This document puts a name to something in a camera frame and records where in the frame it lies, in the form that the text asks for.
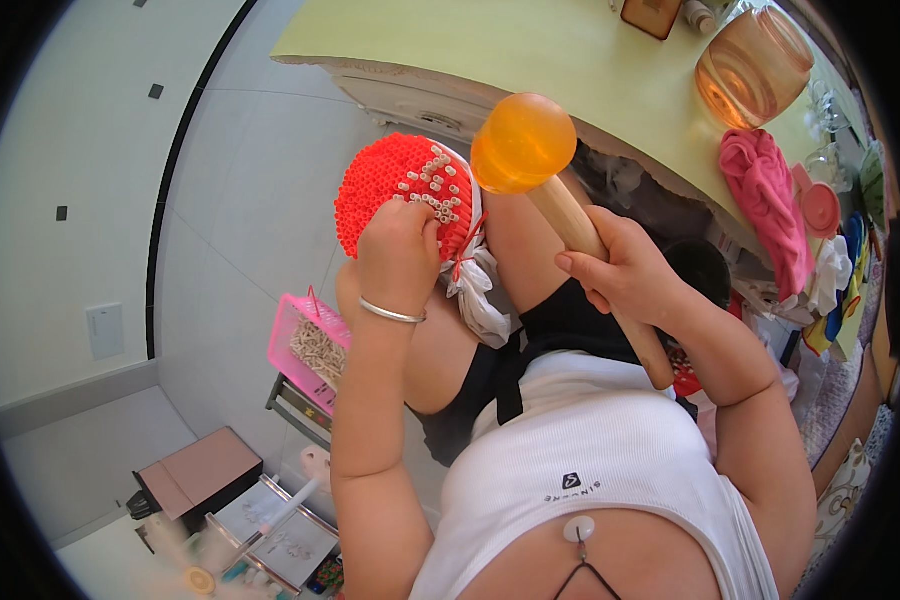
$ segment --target pink plastic lid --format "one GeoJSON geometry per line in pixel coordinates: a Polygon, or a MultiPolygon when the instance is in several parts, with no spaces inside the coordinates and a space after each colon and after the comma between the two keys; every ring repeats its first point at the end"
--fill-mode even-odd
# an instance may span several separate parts
{"type": "Polygon", "coordinates": [[[814,237],[829,238],[840,227],[840,199],[830,186],[817,183],[803,192],[803,222],[814,237]]]}
{"type": "Polygon", "coordinates": [[[807,234],[828,239],[840,228],[840,198],[826,183],[813,182],[800,162],[793,165],[793,179],[800,188],[800,209],[807,234]]]}

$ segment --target pink plastic basket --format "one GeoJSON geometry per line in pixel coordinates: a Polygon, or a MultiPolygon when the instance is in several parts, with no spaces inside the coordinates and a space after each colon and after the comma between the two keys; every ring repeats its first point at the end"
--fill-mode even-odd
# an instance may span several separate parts
{"type": "Polygon", "coordinates": [[[333,405],[337,393],[327,383],[306,366],[300,358],[290,352],[290,340],[297,330],[300,319],[312,321],[331,340],[350,350],[350,329],[344,319],[334,309],[321,302],[315,295],[296,297],[283,294],[276,310],[276,320],[270,333],[266,357],[270,364],[287,376],[311,401],[333,416],[333,405]]]}

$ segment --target red string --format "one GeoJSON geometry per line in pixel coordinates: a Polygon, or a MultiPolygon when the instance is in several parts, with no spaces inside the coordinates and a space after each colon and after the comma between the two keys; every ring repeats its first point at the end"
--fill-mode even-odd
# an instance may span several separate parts
{"type": "Polygon", "coordinates": [[[316,311],[316,318],[321,318],[321,307],[317,304],[317,293],[314,292],[314,286],[310,286],[307,290],[307,296],[313,299],[313,310],[316,311]]]}
{"type": "Polygon", "coordinates": [[[480,231],[480,226],[484,224],[484,221],[487,220],[487,216],[490,214],[490,212],[483,212],[483,214],[480,215],[480,219],[477,221],[477,224],[473,225],[473,228],[470,229],[470,232],[467,234],[466,239],[464,239],[463,243],[460,244],[460,246],[456,249],[456,256],[454,257],[456,264],[453,266],[454,283],[460,281],[460,266],[468,260],[473,260],[473,256],[464,258],[464,251],[467,249],[467,246],[470,245],[470,242],[473,241],[473,238],[477,236],[477,232],[480,231]]]}

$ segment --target pink cloth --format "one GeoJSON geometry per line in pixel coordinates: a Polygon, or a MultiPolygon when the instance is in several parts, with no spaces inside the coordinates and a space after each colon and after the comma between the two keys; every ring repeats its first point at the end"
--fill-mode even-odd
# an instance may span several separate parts
{"type": "Polygon", "coordinates": [[[720,142],[720,170],[756,237],[773,261],[780,302],[804,291],[814,258],[793,176],[774,137],[763,129],[731,129],[720,142]]]}

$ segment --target woman's left hand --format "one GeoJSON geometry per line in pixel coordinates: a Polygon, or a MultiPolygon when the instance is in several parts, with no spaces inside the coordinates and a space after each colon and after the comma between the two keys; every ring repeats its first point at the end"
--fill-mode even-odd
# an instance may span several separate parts
{"type": "Polygon", "coordinates": [[[357,243],[363,298],[402,315],[422,314],[441,269],[439,226],[427,204],[391,199],[380,206],[357,243]]]}

